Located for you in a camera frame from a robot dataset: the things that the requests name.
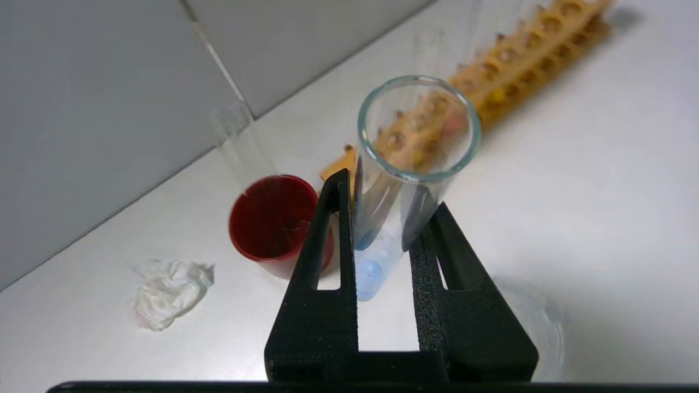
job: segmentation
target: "crumpled tissue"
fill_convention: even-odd
[[[136,322],[154,331],[191,310],[213,285],[213,270],[194,262],[151,259],[133,270],[143,279],[134,304]]]

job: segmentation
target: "white table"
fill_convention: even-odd
[[[491,274],[565,312],[566,380],[698,382],[699,2],[622,3],[637,20],[485,138],[447,203]],[[454,25],[454,7],[431,6],[261,119],[278,166],[311,179],[339,157],[367,93],[410,70],[418,25]],[[237,192],[211,152],[3,291],[0,392],[265,379],[286,282],[231,245]],[[160,333],[131,315],[129,267],[151,258],[215,265],[206,298]],[[417,349],[407,261],[359,304],[359,339]]]

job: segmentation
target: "plastic cup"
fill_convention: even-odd
[[[229,234],[244,257],[269,273],[290,279],[318,204],[318,193],[301,178],[262,178],[242,193],[231,210]],[[333,255],[328,233],[323,269]]]

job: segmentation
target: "blue liquid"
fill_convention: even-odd
[[[379,292],[386,278],[381,266],[371,260],[359,261],[356,266],[356,298],[369,301]]]

